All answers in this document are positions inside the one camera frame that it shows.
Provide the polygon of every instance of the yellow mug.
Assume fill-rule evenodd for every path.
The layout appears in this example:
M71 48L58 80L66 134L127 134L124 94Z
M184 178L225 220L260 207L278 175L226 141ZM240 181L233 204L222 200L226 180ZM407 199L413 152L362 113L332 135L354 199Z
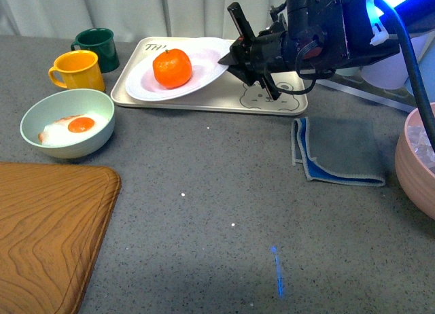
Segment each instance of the yellow mug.
M55 72L60 73L63 82L54 76ZM48 76L54 85L61 88L92 88L105 91L98 56L89 50L76 50L62 54L48 70Z

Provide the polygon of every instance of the light green bowl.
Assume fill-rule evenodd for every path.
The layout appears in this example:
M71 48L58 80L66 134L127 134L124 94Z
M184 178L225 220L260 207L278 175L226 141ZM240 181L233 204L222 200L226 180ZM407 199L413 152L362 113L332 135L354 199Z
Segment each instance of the light green bowl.
M44 127L64 117L96 113L109 120L93 136L66 146L46 146L39 142L38 134ZM86 156L102 147L115 126L115 105L108 95L97 90L78 88L62 91L41 100L21 119L22 138L34 148L55 158L71 159Z

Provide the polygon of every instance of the blue cloth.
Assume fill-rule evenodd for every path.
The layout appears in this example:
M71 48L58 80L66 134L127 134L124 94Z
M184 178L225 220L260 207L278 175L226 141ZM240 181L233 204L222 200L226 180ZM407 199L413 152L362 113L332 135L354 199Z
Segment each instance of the blue cloth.
M385 172L372 124L358 120L301 118L292 123L292 164L309 181L384 186Z

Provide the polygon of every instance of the white curtain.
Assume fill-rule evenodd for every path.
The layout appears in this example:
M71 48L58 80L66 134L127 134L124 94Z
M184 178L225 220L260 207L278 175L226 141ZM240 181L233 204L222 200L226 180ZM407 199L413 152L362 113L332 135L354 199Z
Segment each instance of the white curtain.
M268 10L285 0L0 0L0 34L73 39L107 27L116 41L149 36L223 37L237 30L226 8L238 1L255 33L271 23Z

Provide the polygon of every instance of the white tray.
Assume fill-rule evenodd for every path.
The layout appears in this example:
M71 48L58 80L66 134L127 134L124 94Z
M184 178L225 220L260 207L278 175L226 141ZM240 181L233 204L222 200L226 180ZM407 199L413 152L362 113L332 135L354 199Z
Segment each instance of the white tray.
M147 37L141 40L128 60L110 97L123 107L187 109L203 111L224 111L245 114L273 114L296 116L308 106L307 96L282 94L278 100L270 100L266 91L258 83L247 86L229 72L225 72L216 81L191 94L166 101L141 101L128 95L126 79L135 65L145 57L176 48L177 44L188 38L183 37ZM296 73L274 73L276 85L281 88L303 90L304 83Z

